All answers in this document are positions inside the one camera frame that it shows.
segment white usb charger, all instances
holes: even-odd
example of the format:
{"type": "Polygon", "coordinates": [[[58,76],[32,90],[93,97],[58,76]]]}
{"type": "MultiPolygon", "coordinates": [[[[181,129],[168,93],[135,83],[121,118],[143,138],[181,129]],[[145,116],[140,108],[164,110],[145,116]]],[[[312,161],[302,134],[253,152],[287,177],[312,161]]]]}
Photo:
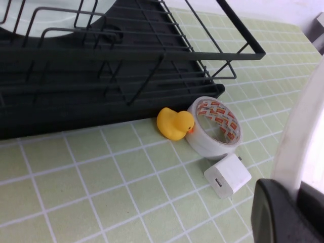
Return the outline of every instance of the white usb charger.
{"type": "Polygon", "coordinates": [[[235,154],[211,166],[204,176],[220,198],[227,198],[251,180],[251,174],[235,154]]]}

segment metal wire rack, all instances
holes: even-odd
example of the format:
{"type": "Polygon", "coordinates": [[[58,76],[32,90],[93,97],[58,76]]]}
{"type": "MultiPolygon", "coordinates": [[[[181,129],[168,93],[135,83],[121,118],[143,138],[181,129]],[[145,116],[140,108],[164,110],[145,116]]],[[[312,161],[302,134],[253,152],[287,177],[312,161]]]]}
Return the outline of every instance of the metal wire rack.
{"type": "MultiPolygon", "coordinates": [[[[38,7],[24,36],[0,29],[0,138],[77,129],[157,115],[163,107],[186,109],[199,96],[218,97],[214,79],[236,78],[232,60],[259,60],[265,52],[225,0],[217,0],[247,43],[223,53],[188,0],[184,0],[219,50],[195,52],[163,0],[117,0],[105,13],[38,7]],[[73,28],[49,27],[30,37],[37,14],[75,14],[73,28]],[[80,15],[89,17],[78,26],[80,15]],[[94,23],[92,19],[99,16],[94,23]],[[46,38],[52,31],[67,35],[46,38]],[[250,46],[255,54],[241,53],[250,46]],[[201,60],[225,60],[209,74],[201,60]],[[220,76],[226,66],[232,76],[220,76]]],[[[0,24],[8,19],[8,5],[0,24]]]]}

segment tape roll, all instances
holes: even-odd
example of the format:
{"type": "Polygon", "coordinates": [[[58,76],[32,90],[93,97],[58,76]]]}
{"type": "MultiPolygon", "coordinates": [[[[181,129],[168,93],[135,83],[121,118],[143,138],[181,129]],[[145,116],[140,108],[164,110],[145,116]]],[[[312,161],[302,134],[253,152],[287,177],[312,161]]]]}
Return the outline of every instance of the tape roll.
{"type": "Polygon", "coordinates": [[[201,156],[208,159],[222,159],[227,154],[233,153],[240,145],[242,132],[239,122],[219,100],[208,96],[199,97],[188,111],[193,115],[195,125],[193,133],[187,133],[186,140],[201,156]],[[217,136],[216,133],[215,138],[209,136],[201,127],[201,119],[199,119],[201,116],[210,119],[215,125],[215,130],[222,137],[217,136]]]}

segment countertop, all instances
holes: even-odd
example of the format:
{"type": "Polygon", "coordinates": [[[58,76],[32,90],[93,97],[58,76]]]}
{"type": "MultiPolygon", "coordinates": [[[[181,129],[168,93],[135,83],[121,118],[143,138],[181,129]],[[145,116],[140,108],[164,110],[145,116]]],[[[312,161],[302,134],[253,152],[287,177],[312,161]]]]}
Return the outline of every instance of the countertop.
{"type": "MultiPolygon", "coordinates": [[[[172,12],[195,50],[217,51],[191,13],[172,12]]],[[[199,16],[224,51],[244,44],[227,17],[199,16]]],[[[296,26],[242,20],[267,55],[233,62],[237,79],[217,82],[243,129],[236,154],[252,175],[247,185],[219,199],[203,176],[210,162],[186,140],[162,137],[154,119],[1,141],[0,242],[253,242],[255,182],[270,176],[289,112],[321,55],[296,26]]],[[[222,65],[204,63],[210,73],[222,65]]]]}

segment yellow rubber duck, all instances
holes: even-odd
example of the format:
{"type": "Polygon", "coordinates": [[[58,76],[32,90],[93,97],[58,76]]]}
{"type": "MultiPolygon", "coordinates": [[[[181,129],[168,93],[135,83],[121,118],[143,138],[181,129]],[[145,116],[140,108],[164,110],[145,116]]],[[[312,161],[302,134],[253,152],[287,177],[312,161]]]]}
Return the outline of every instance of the yellow rubber duck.
{"type": "Polygon", "coordinates": [[[167,138],[177,141],[187,132],[193,132],[194,118],[188,111],[175,112],[169,108],[163,108],[157,115],[157,127],[167,138]]]}

